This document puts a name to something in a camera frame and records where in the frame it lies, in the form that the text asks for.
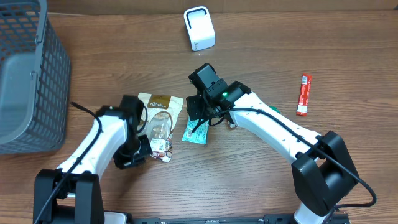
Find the teal wet wipes pack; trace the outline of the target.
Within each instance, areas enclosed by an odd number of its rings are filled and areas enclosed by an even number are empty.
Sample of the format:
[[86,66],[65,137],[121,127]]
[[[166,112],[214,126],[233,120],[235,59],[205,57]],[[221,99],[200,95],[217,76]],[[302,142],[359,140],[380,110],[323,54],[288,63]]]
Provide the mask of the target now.
[[182,136],[182,141],[187,141],[195,144],[207,144],[207,136],[208,136],[208,122],[203,123],[199,126],[195,132],[193,129],[198,124],[199,120],[191,120],[190,117],[187,119],[187,125],[185,132]]

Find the beige brown snack pouch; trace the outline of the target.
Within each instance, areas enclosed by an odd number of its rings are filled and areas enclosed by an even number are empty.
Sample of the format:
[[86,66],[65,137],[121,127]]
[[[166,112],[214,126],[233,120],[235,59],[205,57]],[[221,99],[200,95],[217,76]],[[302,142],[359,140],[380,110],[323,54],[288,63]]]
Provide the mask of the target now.
[[178,116],[183,108],[183,98],[170,95],[139,93],[144,103],[139,124],[142,131],[138,136],[146,135],[152,149],[151,157],[162,162],[172,158],[172,136]]

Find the orange small snack box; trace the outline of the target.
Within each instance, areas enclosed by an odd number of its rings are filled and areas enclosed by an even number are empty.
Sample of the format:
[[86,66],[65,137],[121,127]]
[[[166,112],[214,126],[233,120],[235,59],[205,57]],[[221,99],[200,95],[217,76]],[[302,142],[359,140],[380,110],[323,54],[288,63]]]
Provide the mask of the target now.
[[228,121],[228,126],[232,129],[234,129],[234,128],[237,128],[238,125],[236,123],[232,123],[232,122]]

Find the red snack stick packet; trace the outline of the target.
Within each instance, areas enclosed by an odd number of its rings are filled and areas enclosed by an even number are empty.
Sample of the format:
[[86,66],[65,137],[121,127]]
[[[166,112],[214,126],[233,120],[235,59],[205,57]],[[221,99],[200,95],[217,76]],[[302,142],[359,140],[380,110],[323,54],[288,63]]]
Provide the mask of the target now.
[[310,96],[310,89],[312,85],[312,76],[304,73],[302,75],[302,83],[300,87],[300,94],[298,99],[297,115],[308,115],[308,101]]

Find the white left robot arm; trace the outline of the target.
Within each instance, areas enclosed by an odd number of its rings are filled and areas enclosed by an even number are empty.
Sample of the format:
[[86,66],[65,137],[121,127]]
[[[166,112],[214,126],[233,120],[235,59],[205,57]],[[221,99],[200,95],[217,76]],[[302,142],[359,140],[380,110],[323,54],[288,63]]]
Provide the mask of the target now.
[[119,169],[145,162],[152,152],[139,122],[143,102],[103,106],[76,151],[56,169],[42,169],[34,184],[34,223],[132,223],[132,215],[106,211],[100,179],[111,160]]

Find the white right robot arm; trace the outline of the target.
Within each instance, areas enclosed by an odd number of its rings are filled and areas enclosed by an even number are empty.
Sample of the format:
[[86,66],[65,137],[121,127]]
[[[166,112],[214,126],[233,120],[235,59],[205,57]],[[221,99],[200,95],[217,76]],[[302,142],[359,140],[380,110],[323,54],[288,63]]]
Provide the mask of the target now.
[[301,127],[267,106],[244,84],[217,81],[191,83],[197,95],[187,98],[189,115],[200,110],[200,123],[227,119],[279,152],[292,169],[301,204],[290,223],[330,223],[340,201],[356,184],[358,172],[344,140],[333,131],[321,135]]

